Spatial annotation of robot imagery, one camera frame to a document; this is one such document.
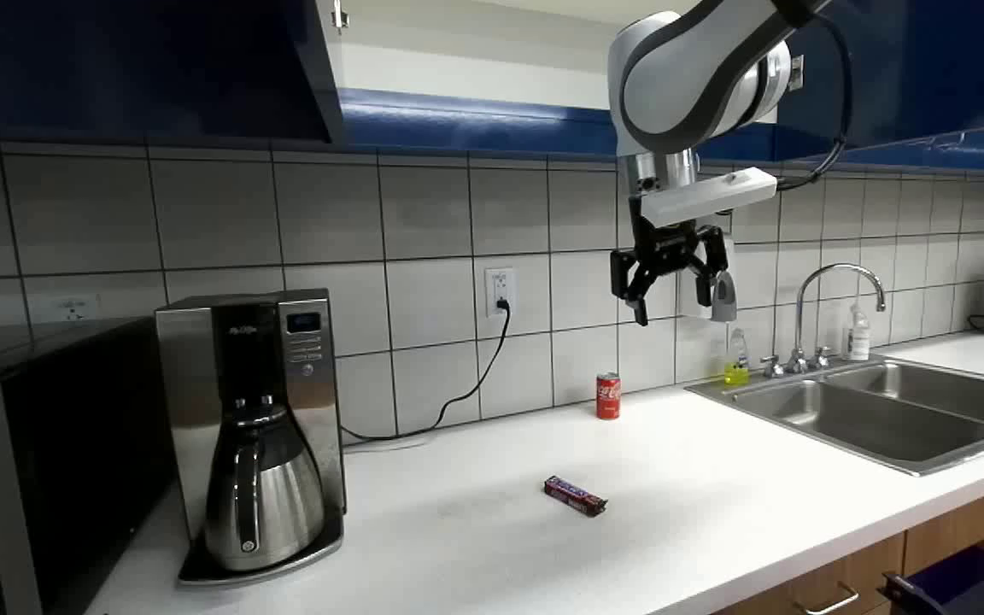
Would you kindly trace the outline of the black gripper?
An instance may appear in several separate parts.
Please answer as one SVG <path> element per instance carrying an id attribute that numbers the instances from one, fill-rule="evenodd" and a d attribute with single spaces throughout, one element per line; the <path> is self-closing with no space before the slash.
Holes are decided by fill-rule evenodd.
<path id="1" fill-rule="evenodd" d="M 714 322 L 737 318 L 737 290 L 728 274 L 728 246 L 718 225 L 677 224 L 654 225 L 642 217 L 642 201 L 630 201 L 634 249 L 613 254 L 613 294 L 634 311 L 639 326 L 649 322 L 646 290 L 654 278 L 673 270 L 698 270 L 698 304 L 710 311 Z"/>

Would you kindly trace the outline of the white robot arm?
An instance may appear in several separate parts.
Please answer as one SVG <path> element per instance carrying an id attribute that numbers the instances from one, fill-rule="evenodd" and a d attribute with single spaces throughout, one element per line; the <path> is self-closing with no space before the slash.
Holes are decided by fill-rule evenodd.
<path id="1" fill-rule="evenodd" d="M 710 307 L 728 274 L 726 238 L 706 217 L 759 205 L 803 177 L 741 168 L 698 173 L 698 146 L 770 117 L 792 82 L 785 37 L 832 0 L 698 0 L 620 32 L 608 48 L 608 111 L 630 165 L 634 246 L 613 254 L 613 294 L 649 322 L 646 294 L 673 270 L 698 274 Z"/>

